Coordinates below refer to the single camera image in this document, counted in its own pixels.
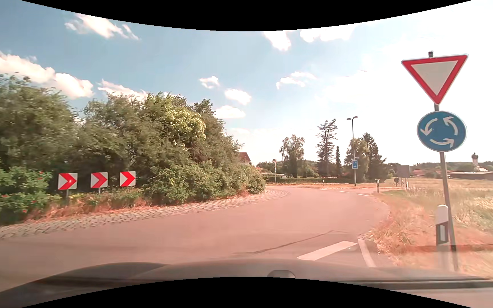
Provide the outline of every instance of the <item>white line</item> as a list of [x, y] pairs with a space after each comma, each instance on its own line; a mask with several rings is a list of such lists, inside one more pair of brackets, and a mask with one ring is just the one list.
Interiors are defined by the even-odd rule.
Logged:
[[325, 248], [317, 249], [314, 252], [310, 252], [304, 255], [301, 255], [298, 257], [300, 260], [309, 260], [309, 261], [315, 261], [319, 260], [320, 258], [323, 258], [325, 256], [329, 256], [335, 252], [339, 252], [340, 250], [344, 250], [346, 248], [350, 248], [351, 246], [357, 245], [357, 243], [353, 242], [348, 242], [348, 241], [341, 241], [339, 243], [326, 246]]
[[374, 260], [370, 255], [370, 251], [368, 251], [368, 247], [366, 246], [366, 243], [361, 238], [359, 238], [358, 240], [359, 240], [360, 252], [363, 255], [364, 261], [366, 262], [366, 266], [368, 266], [369, 268], [375, 268], [376, 264], [374, 263]]

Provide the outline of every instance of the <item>blue road sign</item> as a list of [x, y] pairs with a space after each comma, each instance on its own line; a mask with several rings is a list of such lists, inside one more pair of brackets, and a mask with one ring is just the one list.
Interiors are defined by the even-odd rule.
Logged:
[[433, 111], [424, 115], [417, 126], [421, 143], [437, 152], [456, 150], [467, 137], [464, 122], [448, 111]]

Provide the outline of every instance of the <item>lamp post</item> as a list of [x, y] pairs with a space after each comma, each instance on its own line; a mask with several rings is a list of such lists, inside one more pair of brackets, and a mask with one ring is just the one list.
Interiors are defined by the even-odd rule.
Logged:
[[[351, 140], [351, 145], [353, 146], [353, 160], [356, 159], [355, 156], [355, 131], [353, 130], [353, 119], [358, 118], [358, 116], [354, 116], [352, 118], [347, 118], [347, 120], [351, 120], [351, 134], [353, 136], [353, 139]], [[357, 185], [357, 170], [353, 169], [353, 184], [356, 186]]]

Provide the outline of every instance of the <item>cobblestone curb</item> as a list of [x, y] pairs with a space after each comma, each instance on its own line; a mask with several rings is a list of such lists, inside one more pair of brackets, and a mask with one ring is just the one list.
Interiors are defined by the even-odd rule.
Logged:
[[107, 213], [101, 215], [83, 216], [64, 220], [40, 221], [26, 224], [17, 224], [0, 227], [0, 240], [10, 237], [28, 236], [33, 234], [51, 233], [77, 228], [89, 228], [106, 224], [115, 224], [142, 219], [160, 218], [172, 215], [205, 212], [244, 206], [257, 202], [273, 200], [284, 197], [289, 193], [283, 190], [266, 190], [263, 193], [236, 197], [225, 200], [215, 200], [203, 203], [184, 204], [181, 206], [168, 206], [164, 208], [139, 209], [120, 213]]

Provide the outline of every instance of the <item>red roof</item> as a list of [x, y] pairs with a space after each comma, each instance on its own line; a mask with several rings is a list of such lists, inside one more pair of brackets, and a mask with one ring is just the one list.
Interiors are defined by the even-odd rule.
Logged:
[[246, 152], [239, 152], [239, 159], [243, 162], [250, 162], [250, 157]]

